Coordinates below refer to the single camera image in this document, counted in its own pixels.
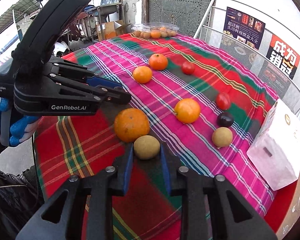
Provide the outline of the blue gloved left hand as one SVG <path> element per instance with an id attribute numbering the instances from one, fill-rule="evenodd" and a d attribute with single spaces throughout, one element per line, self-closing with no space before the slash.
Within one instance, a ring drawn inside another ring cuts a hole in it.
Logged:
<path id="1" fill-rule="evenodd" d="M 4 146 L 15 147 L 26 141 L 36 131 L 41 116 L 20 115 L 8 116 L 15 111 L 13 103 L 6 98 L 0 98 L 0 141 Z"/>

